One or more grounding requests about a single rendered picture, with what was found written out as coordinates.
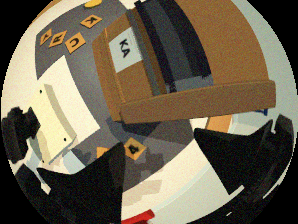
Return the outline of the white paper ticket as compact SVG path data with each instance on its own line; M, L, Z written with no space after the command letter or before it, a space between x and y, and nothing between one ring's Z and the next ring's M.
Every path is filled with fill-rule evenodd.
M109 41L109 48L116 73L142 60L141 49L138 48L132 26Z

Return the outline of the tan flat rectangular card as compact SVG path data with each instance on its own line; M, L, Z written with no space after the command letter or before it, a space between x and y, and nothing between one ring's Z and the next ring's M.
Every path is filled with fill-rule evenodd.
M230 120L231 115L209 117L208 121L206 121L205 128L210 129L210 131L226 133L229 131Z

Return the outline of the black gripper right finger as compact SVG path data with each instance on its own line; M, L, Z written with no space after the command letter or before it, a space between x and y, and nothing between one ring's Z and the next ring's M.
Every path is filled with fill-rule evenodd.
M273 120L267 121L261 129L251 135L234 135L210 131L210 129L194 128L194 141L200 145L214 172L220 177L227 194L233 193L242 184L247 171L257 159L259 147L273 127Z

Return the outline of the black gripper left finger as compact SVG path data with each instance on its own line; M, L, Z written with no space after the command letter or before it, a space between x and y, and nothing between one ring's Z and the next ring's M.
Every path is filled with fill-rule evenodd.
M110 224L122 224L125 163L125 145L118 141L104 155L73 175L40 167L36 169L49 188L80 202Z

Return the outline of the yellow round disc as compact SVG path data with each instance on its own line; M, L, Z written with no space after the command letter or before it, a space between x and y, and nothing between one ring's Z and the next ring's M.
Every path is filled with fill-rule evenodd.
M85 8L94 8L100 6L101 0L90 0L90 2L85 3Z

